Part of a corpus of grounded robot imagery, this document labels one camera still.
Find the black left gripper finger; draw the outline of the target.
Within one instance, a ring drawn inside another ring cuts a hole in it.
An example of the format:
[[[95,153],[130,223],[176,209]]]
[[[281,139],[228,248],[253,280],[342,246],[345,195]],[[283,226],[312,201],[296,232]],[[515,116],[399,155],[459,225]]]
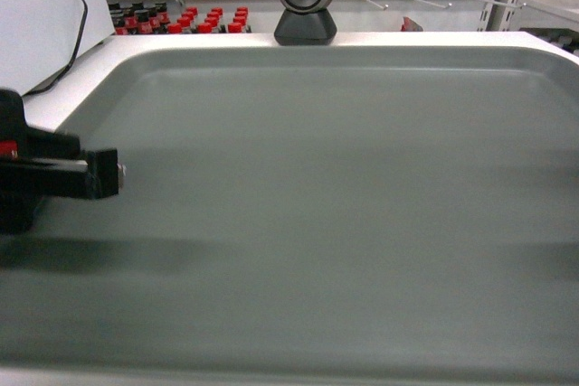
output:
[[[1,191],[100,200],[119,194],[126,171],[115,149],[83,151],[72,159],[3,156]]]

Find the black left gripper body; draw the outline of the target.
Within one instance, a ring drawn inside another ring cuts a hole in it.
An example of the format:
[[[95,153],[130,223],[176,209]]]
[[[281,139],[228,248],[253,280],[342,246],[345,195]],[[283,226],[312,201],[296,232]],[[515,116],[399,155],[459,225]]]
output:
[[[2,89],[1,232],[28,231],[45,196],[79,196],[81,173],[66,165],[80,156],[78,137],[29,126],[21,96]]]

